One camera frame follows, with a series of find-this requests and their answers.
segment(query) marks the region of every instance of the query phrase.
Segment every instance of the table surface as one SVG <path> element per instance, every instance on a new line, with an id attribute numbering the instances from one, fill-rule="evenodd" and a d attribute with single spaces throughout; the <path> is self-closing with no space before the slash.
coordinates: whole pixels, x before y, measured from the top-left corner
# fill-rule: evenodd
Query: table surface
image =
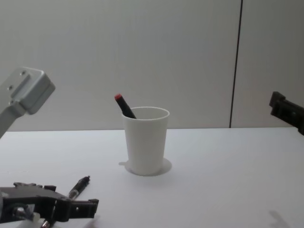
<path id="1" fill-rule="evenodd" d="M 3 187 L 35 182 L 67 194 L 91 176 L 78 199 L 99 199 L 99 218 L 58 227 L 304 227 L 304 137 L 295 128 L 168 130 L 172 168 L 156 177 L 119 164 L 127 161 L 121 130 L 10 132 L 0 151 Z"/>

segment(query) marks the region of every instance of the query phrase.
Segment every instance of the white wall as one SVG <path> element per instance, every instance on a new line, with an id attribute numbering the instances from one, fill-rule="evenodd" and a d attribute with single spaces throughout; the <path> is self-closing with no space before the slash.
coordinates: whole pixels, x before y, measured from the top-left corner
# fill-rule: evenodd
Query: white wall
<path id="1" fill-rule="evenodd" d="M 240 0 L 2 0 L 0 83 L 18 66 L 57 86 L 12 130 L 122 128 L 114 95 L 171 128 L 228 127 Z"/>
<path id="2" fill-rule="evenodd" d="M 232 126 L 286 126 L 270 115 L 273 91 L 304 106 L 303 0 L 243 2 Z"/>

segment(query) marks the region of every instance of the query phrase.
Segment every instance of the cup rim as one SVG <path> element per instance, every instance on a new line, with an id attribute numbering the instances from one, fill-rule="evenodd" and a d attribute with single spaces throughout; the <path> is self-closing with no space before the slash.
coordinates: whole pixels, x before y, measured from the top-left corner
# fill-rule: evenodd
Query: cup rim
<path id="1" fill-rule="evenodd" d="M 159 108 L 159 107 L 154 107 L 154 106 L 139 106 L 139 107 L 133 107 L 133 108 L 131 108 L 131 110 L 133 110 L 133 109 L 140 109 L 140 108 L 159 109 L 159 110 L 165 111 L 167 114 L 166 114 L 165 116 L 163 116 L 163 117 L 154 118 L 154 119 L 133 119 L 133 118 L 130 118 L 130 117 L 125 116 L 124 114 L 122 114 L 123 118 L 129 119 L 129 120 L 133 120 L 133 121 L 151 121 L 151 120 L 161 120 L 161 119 L 165 119 L 165 118 L 167 118 L 167 117 L 170 115 L 170 112 L 169 112 L 167 109 Z"/>

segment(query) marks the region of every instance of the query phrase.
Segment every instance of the white cup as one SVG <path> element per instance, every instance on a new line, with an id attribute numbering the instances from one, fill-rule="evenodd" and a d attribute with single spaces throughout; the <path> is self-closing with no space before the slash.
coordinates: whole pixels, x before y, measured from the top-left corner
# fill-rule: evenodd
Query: white cup
<path id="1" fill-rule="evenodd" d="M 136 107 L 132 111 L 136 119 L 123 115 L 128 168 L 138 175 L 155 174 L 162 168 L 170 113 L 157 107 Z"/>

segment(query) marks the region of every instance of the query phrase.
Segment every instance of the pen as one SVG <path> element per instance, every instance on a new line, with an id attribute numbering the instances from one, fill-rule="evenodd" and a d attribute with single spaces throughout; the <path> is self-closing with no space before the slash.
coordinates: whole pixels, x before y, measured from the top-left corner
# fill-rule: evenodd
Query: pen
<path id="1" fill-rule="evenodd" d="M 123 96 L 121 94 L 115 95 L 115 101 L 118 103 L 119 107 L 121 108 L 123 115 L 132 119 L 136 119 L 134 113 L 132 112 L 129 105 L 124 100 Z"/>
<path id="2" fill-rule="evenodd" d="M 72 188 L 68 193 L 68 197 L 71 200 L 76 199 L 79 194 L 86 188 L 90 182 L 90 176 L 80 179 L 77 184 Z M 44 220 L 40 228 L 51 228 L 54 225 L 55 221 L 53 220 Z"/>

